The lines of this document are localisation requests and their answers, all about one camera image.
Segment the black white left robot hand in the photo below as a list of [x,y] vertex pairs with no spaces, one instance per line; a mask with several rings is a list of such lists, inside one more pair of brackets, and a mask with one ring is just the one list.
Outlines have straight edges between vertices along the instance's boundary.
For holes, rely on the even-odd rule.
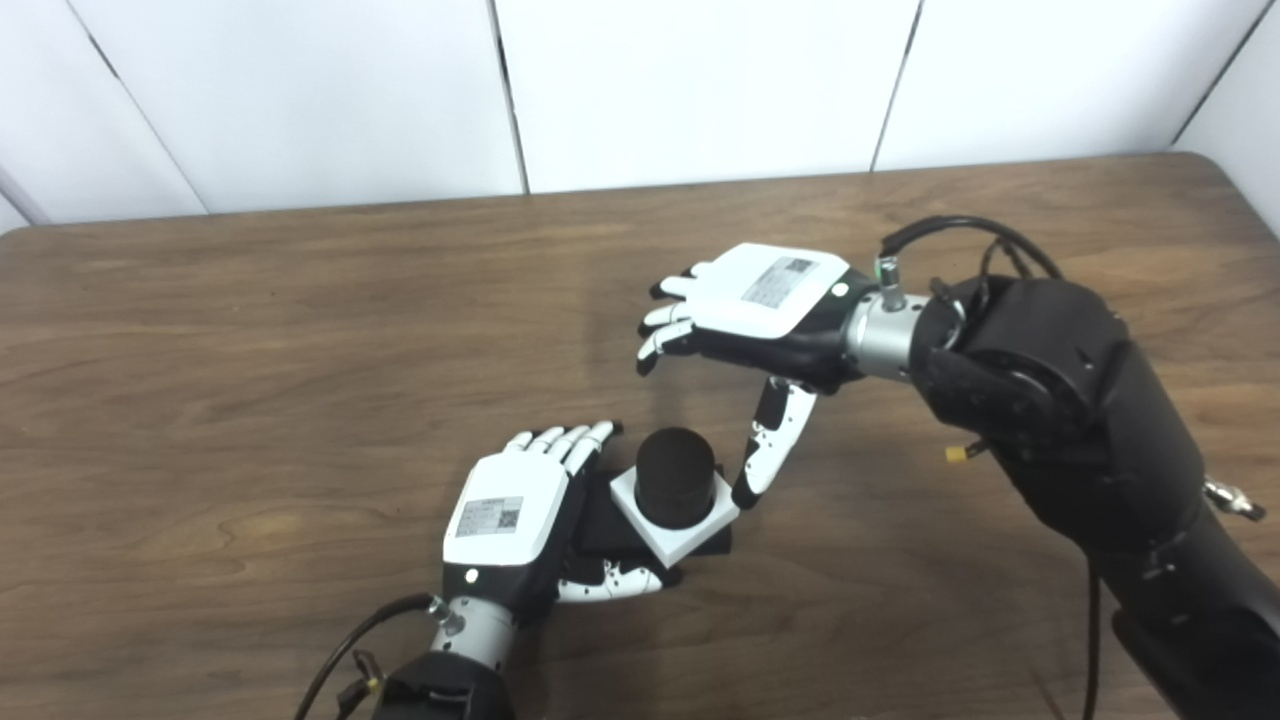
[[591,474],[620,424],[522,430],[471,468],[442,546],[443,593],[509,612],[518,628],[556,603],[598,603],[677,587],[653,559],[611,559],[573,546]]

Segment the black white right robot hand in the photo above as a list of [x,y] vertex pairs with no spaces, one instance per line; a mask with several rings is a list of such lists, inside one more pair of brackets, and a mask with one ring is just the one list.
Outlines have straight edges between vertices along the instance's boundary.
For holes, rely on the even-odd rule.
[[846,346],[874,284],[829,252],[741,243],[654,283],[666,305],[637,327],[639,375],[660,357],[701,356],[765,373],[733,502],[754,509],[780,474],[817,398],[864,375]]

